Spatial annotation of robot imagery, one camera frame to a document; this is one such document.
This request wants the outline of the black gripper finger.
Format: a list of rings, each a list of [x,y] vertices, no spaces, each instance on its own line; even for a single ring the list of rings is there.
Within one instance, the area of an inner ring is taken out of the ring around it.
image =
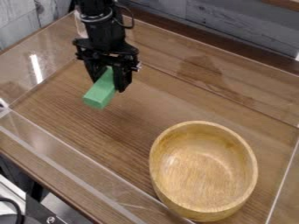
[[[115,89],[123,93],[132,83],[132,70],[125,66],[112,66],[112,70]]]
[[[84,65],[92,82],[96,82],[108,70],[108,63],[104,59],[85,59]]]

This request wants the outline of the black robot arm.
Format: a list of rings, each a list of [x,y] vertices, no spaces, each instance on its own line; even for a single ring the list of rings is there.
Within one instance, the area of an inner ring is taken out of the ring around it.
[[[112,67],[112,82],[117,92],[124,92],[132,83],[132,72],[140,69],[139,49],[127,43],[121,10],[131,10],[117,0],[77,0],[79,21],[84,24],[88,36],[75,38],[76,57],[84,62],[89,78],[96,82]]]

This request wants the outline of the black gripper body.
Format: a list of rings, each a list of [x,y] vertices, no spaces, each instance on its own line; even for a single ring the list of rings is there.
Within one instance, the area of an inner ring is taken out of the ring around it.
[[[77,59],[105,60],[108,66],[128,67],[133,72],[140,69],[139,50],[127,43],[125,29],[135,24],[85,23],[88,37],[76,38],[72,44],[77,48]]]

